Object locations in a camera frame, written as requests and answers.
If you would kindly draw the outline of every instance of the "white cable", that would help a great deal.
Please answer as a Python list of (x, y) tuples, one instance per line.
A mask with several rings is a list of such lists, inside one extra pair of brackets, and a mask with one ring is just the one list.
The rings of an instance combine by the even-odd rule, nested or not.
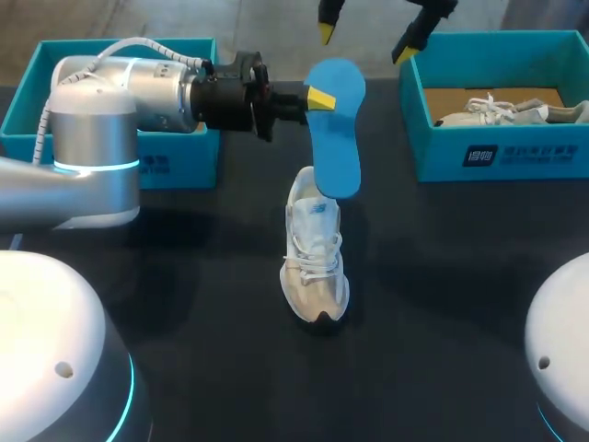
[[(147, 46), (148, 48), (151, 48), (154, 51), (161, 53), (170, 60), (174, 60), (175, 62), (185, 64), (189, 68), (194, 70), (198, 70), (202, 67), (202, 58), (187, 57), (186, 55), (182, 55), (181, 53), (172, 51), (166, 46), (159, 44), (157, 41), (153, 41), (145, 37), (131, 37), (129, 39), (123, 39), (111, 44), (111, 46), (109, 46), (107, 49), (99, 53), (97, 57), (88, 66), (86, 66), (81, 71), (68, 76), (66, 79), (60, 82), (60, 85), (73, 84), (86, 78), (87, 76), (96, 76), (93, 73), (94, 71), (96, 71), (98, 65), (103, 59), (110, 57), (117, 51), (120, 51), (121, 49), (127, 48), (129, 46)], [(43, 111), (40, 115), (39, 126), (37, 128), (37, 136), (35, 137), (35, 150), (33, 152), (32, 160), (33, 166), (38, 166), (40, 164), (40, 159), (43, 154), (43, 146), (45, 144), (45, 134), (47, 133), (47, 127), (49, 126), (50, 113), (51, 111), (49, 110), (49, 99), (47, 99), (47, 101), (45, 101), (45, 105), (43, 106)], [(16, 234), (12, 238), (12, 242), (10, 243), (10, 250), (18, 250), (18, 248), (20, 247), (21, 240), (22, 234)]]

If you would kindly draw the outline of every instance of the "robotic arm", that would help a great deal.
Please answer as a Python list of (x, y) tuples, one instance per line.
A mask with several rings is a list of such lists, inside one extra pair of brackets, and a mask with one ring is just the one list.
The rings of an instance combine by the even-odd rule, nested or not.
[[(393, 49), (391, 55), (394, 64), (401, 64), (419, 51), (423, 51), (427, 40), (442, 18), (449, 18), (454, 12), (458, 0), (407, 0), (421, 6), (419, 15), (407, 26)], [(345, 0), (320, 0), (318, 24), (321, 41), (327, 45), (331, 40), (335, 26), (340, 19), (340, 12)]]
[[(139, 213), (137, 130), (191, 133), (204, 122), (271, 141), (276, 119), (306, 124), (306, 111), (335, 108), (335, 98), (312, 87), (274, 90), (259, 52), (239, 52), (232, 64), (218, 66), (174, 55), (168, 61), (107, 53), (58, 63), (33, 164), (0, 159), (0, 231), (132, 221)], [(40, 166), (48, 124), (54, 164)]]

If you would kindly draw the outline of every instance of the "cardboard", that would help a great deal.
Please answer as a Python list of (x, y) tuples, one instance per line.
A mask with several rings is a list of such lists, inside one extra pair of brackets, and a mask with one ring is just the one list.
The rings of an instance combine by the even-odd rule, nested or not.
[(564, 106), (559, 91), (553, 87), (425, 88), (423, 91), (432, 122), (437, 122), (451, 113), (462, 112), (469, 99), (486, 99), (488, 94), (491, 94), (495, 101), (508, 101), (513, 104), (541, 99), (550, 106)]

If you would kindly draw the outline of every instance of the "shoe tongue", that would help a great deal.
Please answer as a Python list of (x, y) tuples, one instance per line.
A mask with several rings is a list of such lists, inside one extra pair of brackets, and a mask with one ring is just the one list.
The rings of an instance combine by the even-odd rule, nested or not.
[(339, 207), (335, 200), (318, 196), (293, 204), (293, 233), (301, 248), (311, 254), (326, 254), (338, 229)]

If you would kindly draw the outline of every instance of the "table surface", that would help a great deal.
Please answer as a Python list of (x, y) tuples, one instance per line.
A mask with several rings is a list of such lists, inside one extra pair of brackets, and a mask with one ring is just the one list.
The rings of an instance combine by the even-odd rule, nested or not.
[(369, 81), (357, 122), (337, 336), (298, 328), (279, 283), (303, 126), (224, 135), (217, 189), (143, 192), (130, 226), (25, 237), (96, 288), (148, 383), (154, 442), (540, 439), (525, 315), (588, 248), (589, 183), (418, 184), (397, 90)]

